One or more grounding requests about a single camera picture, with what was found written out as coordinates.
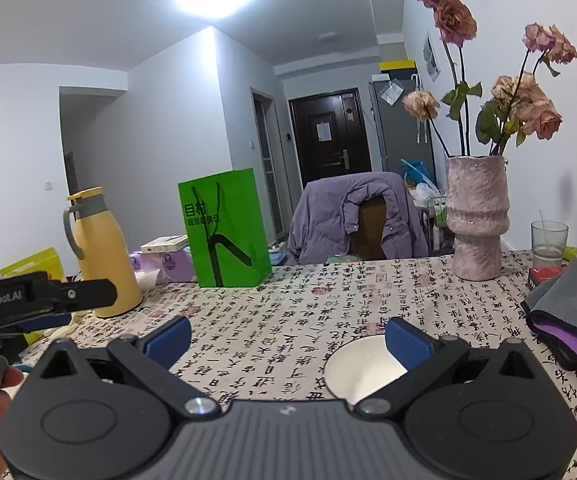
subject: green paper bag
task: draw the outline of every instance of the green paper bag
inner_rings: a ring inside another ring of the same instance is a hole
[[[257,286],[268,278],[272,270],[252,169],[179,187],[200,286]]]

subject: table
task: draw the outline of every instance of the table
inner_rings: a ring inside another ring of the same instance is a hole
[[[117,319],[87,316],[72,336],[81,347],[104,346],[121,333],[143,335],[178,314],[193,327],[190,350],[171,372],[223,406],[233,399],[329,399],[326,358],[351,340],[383,333],[402,316],[433,336],[457,334],[473,346],[496,348],[523,338],[577,418],[577,375],[562,370],[523,321],[518,302],[527,293],[530,253],[503,257],[502,276],[463,282],[451,257],[276,267],[253,289],[200,289],[191,284],[156,288],[142,305]],[[40,341],[24,354],[33,363]],[[577,480],[577,453],[566,480]]]

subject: gray refrigerator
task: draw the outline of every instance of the gray refrigerator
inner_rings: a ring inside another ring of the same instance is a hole
[[[392,171],[404,176],[406,170],[401,166],[402,159],[409,162],[421,160],[431,180],[436,184],[430,125],[428,123],[419,125],[419,142],[417,142],[417,119],[404,109],[401,102],[405,95],[415,90],[415,82],[410,79],[398,80],[398,82],[403,86],[404,93],[393,105],[388,104],[381,97],[382,92],[388,88],[389,81],[369,83],[379,150],[382,156],[382,171]]]

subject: purple jacket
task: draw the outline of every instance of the purple jacket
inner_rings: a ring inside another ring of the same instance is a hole
[[[428,245],[412,196],[397,173],[356,173],[307,184],[293,215],[288,265],[322,264],[348,254],[359,228],[359,206],[376,196],[386,202],[382,250],[386,258],[422,258]]]

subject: pink ceramic vase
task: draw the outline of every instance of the pink ceramic vase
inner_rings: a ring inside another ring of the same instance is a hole
[[[508,184],[502,156],[448,159],[447,224],[455,233],[453,272],[484,282],[501,274],[499,236],[510,228]]]

